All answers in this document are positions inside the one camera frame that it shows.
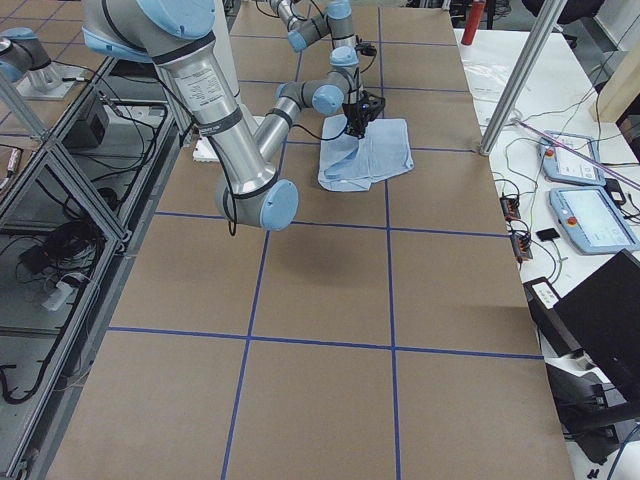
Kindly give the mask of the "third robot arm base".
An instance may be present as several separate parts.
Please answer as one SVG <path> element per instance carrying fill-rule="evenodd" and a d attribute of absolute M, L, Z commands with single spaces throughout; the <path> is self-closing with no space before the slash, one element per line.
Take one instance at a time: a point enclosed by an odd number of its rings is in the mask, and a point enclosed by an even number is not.
<path fill-rule="evenodd" d="M 1 32 L 1 73 L 30 100 L 62 100 L 72 87 L 63 81 L 38 36 L 27 27 Z"/>

